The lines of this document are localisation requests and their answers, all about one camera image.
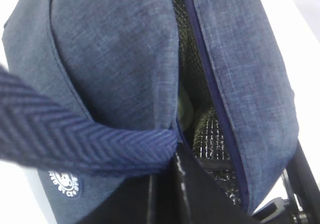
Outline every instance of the logo patch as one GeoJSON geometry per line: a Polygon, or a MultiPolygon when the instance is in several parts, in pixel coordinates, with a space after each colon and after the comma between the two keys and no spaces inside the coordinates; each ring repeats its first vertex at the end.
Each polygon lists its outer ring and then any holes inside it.
{"type": "Polygon", "coordinates": [[[77,177],[70,173],[58,173],[49,171],[50,179],[58,190],[68,198],[75,198],[80,193],[80,185],[77,177]]]}

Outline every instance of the bag strap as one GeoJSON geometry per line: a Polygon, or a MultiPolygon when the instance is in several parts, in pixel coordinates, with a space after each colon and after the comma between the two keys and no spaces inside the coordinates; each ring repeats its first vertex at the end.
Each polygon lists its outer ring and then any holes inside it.
{"type": "Polygon", "coordinates": [[[0,67],[0,158],[44,170],[134,177],[167,168],[173,130],[106,127],[39,95],[0,67]]]}

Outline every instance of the zipper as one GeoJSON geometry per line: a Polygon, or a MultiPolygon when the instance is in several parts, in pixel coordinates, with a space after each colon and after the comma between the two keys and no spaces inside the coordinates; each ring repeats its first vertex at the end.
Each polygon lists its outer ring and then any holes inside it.
{"type": "Polygon", "coordinates": [[[194,32],[196,44],[200,53],[201,63],[203,66],[206,81],[207,81],[209,91],[214,101],[214,106],[216,108],[216,112],[218,115],[218,121],[224,130],[224,138],[226,141],[226,145],[228,147],[231,161],[233,162],[233,167],[234,167],[235,174],[238,181],[239,195],[242,201],[242,208],[245,211],[247,211],[249,206],[248,184],[247,184],[243,163],[240,157],[240,152],[237,146],[236,138],[232,131],[231,124],[227,116],[227,112],[225,110],[222,98],[220,96],[219,89],[217,87],[218,85],[215,79],[214,72],[211,67],[211,62],[209,59],[209,55],[207,53],[206,44],[204,42],[203,34],[201,31],[201,26],[199,23],[197,12],[195,10],[196,8],[193,2],[194,0],[184,0],[184,1],[185,1],[185,7],[188,12],[188,17],[189,17],[191,26],[193,27],[193,32],[194,32]]]}

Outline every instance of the bag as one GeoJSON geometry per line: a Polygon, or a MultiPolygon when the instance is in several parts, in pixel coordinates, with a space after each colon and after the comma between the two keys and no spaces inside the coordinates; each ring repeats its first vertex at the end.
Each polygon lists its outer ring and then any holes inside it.
{"type": "Polygon", "coordinates": [[[57,223],[105,218],[98,206],[119,222],[118,195],[134,194],[140,205],[126,217],[150,223],[153,212],[142,207],[155,202],[154,183],[167,186],[162,205],[176,195],[185,221],[202,223],[182,204],[176,179],[187,189],[204,185],[192,205],[219,197],[221,218],[235,213],[225,223],[250,223],[244,212],[253,213],[296,152],[294,94],[260,0],[20,0],[3,43],[10,72],[59,104],[1,73],[10,80],[4,110],[17,108],[8,117],[15,133],[3,139],[30,151],[2,158],[39,168],[57,223]],[[188,181],[179,159],[191,165],[188,181]]]}

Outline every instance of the green object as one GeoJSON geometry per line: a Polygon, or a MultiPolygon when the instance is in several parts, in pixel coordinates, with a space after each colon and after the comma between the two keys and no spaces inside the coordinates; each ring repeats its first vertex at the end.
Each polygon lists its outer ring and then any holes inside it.
{"type": "Polygon", "coordinates": [[[187,130],[194,120],[194,109],[183,86],[179,85],[178,120],[182,131],[187,130]]]}

